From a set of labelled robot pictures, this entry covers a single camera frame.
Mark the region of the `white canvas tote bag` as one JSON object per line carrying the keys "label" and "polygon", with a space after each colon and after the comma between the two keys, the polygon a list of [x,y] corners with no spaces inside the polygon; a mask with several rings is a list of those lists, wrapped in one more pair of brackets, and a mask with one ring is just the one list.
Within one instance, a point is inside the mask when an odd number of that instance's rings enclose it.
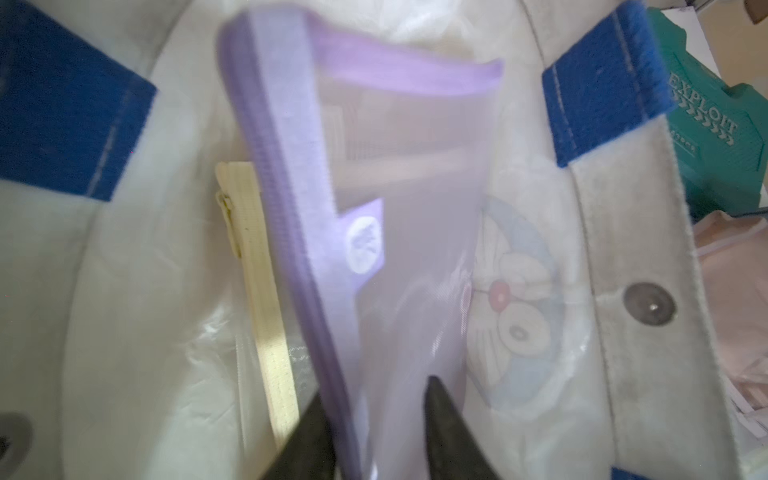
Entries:
{"label": "white canvas tote bag", "polygon": [[215,167],[218,58],[292,4],[501,61],[458,406],[502,479],[742,469],[642,1],[5,1],[1,475],[256,479],[273,438]]}

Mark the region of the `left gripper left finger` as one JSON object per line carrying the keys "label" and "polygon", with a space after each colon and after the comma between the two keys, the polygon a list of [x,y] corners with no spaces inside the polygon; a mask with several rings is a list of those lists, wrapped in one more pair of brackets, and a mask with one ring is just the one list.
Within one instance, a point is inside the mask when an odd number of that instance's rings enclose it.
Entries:
{"label": "left gripper left finger", "polygon": [[332,430],[316,394],[262,480],[331,480],[336,475]]}

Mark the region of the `purple mesh pencil pouch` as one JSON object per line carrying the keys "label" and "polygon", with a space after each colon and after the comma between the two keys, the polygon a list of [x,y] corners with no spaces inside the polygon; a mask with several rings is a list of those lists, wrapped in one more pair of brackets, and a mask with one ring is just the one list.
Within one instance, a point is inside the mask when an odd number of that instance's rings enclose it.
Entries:
{"label": "purple mesh pencil pouch", "polygon": [[430,377],[461,400],[503,64],[251,7],[218,58],[346,479],[424,479]]}

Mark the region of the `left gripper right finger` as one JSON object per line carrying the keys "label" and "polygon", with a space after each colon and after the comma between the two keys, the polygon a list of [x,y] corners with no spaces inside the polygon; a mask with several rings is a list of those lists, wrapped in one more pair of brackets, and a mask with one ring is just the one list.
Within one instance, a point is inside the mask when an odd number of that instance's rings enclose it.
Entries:
{"label": "left gripper right finger", "polygon": [[437,376],[428,378],[423,408],[431,479],[499,479]]}

